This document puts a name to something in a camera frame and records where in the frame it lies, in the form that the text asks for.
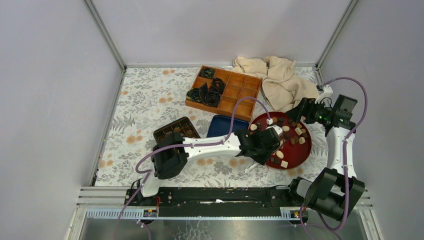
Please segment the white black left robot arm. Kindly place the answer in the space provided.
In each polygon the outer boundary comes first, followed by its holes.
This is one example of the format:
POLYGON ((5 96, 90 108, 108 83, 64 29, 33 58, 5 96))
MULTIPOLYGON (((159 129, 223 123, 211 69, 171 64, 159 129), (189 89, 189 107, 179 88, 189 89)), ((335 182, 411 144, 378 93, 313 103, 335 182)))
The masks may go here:
POLYGON ((248 157, 260 165, 279 149, 283 129, 277 125, 249 133, 246 129, 209 138, 187 138, 172 133, 159 142, 151 153, 150 176, 143 180, 136 199, 144 206, 152 204, 164 180, 180 174, 188 162, 212 157, 248 157))

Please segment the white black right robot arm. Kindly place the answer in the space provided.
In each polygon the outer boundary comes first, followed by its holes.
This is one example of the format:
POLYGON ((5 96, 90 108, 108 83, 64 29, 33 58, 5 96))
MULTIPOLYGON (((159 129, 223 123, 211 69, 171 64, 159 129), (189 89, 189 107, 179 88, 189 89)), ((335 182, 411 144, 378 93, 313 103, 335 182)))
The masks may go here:
POLYGON ((286 114, 293 120, 319 123, 325 129, 328 144, 327 166, 314 181, 294 179, 287 191, 287 201, 304 206, 333 220, 344 222, 365 191, 364 182, 353 169, 353 141, 356 124, 351 121, 357 100, 339 95, 332 107, 314 98, 304 97, 286 114))

